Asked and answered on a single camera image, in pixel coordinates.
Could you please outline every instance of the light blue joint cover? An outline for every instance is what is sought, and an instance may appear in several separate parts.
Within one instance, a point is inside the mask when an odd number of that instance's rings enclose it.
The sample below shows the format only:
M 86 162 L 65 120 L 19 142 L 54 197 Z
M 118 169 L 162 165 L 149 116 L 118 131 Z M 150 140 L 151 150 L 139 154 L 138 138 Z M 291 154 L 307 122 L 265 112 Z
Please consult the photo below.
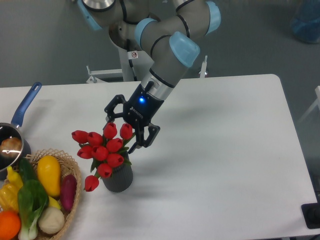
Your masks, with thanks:
M 97 31 L 97 30 L 101 30 L 102 27 L 94 20 L 94 18 L 90 15 L 90 13 L 88 12 L 88 10 L 86 9 L 86 7 L 84 6 L 84 4 L 82 3 L 81 0 L 77 1 L 78 7 L 82 13 L 82 15 L 84 16 L 86 22 L 89 24 L 90 28 L 93 31 Z
M 152 19 L 152 18 L 145 18 L 143 20 L 141 20 L 135 27 L 135 31 L 134 31 L 134 38 L 136 40 L 136 42 L 139 44 L 140 48 L 141 48 L 141 35 L 142 32 L 144 31 L 145 27 L 151 23 L 154 22 L 156 20 Z
M 219 8 L 213 1 L 206 1 L 206 4 L 208 4 L 210 9 L 210 25 L 206 33 L 207 35 L 213 32 L 214 30 L 216 30 L 220 26 L 221 14 L 220 14 Z
M 176 58 L 188 68 L 194 64 L 200 53 L 200 47 L 179 31 L 170 37 L 169 44 Z

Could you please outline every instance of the saucepan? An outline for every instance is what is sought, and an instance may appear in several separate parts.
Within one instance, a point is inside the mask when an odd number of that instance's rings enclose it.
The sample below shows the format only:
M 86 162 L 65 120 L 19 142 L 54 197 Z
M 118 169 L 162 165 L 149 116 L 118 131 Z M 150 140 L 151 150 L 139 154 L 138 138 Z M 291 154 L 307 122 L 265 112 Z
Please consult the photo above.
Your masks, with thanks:
M 0 181 L 7 178 L 7 167 L 14 166 L 19 159 L 31 154 L 30 145 L 23 137 L 20 127 L 27 108 L 41 89 L 36 82 L 16 109 L 11 123 L 0 122 Z

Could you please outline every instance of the orange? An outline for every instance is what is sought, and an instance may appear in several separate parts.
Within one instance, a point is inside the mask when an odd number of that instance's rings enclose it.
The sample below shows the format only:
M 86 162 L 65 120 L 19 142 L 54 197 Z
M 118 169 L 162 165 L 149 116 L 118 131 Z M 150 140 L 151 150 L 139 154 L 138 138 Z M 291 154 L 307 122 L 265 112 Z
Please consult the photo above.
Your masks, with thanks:
M 14 238 L 20 228 L 20 218 L 14 211 L 0 212 L 0 240 L 10 240 Z

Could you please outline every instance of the yellow bell pepper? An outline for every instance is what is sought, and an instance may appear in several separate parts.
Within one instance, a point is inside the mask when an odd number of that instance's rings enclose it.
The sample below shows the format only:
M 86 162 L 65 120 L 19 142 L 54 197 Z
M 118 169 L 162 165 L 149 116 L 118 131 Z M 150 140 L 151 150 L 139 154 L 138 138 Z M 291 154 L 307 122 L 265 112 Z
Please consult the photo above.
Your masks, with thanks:
M 18 191 L 19 189 L 12 183 L 5 184 L 0 189 L 0 206 L 4 211 L 19 212 Z
M 61 168 L 58 159 L 51 155 L 42 157 L 38 162 L 36 171 L 46 193 L 50 197 L 58 197 L 61 185 Z
M 9 182 L 13 185 L 15 185 L 18 190 L 20 188 L 22 188 L 22 186 L 24 185 L 24 183 L 22 182 L 21 176 L 19 175 L 19 173 L 17 173 L 16 171 L 14 171 L 12 169 L 12 166 L 8 166 L 6 168 L 8 175 L 7 175 L 7 179 L 9 180 Z

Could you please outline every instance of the green vegetable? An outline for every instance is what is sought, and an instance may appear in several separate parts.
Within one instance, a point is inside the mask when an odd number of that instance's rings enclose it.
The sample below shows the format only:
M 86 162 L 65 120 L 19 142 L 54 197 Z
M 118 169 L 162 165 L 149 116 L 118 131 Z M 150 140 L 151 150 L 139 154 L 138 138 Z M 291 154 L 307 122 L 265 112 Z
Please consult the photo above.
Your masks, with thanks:
M 28 180 L 38 180 L 36 172 L 31 163 L 26 158 L 21 158 L 19 163 L 19 173 L 22 178 L 22 182 L 25 184 Z
M 23 187 L 18 192 L 21 219 L 19 240 L 33 240 L 37 237 L 37 221 L 48 203 L 49 198 L 46 190 L 38 180 L 30 179 L 24 182 Z

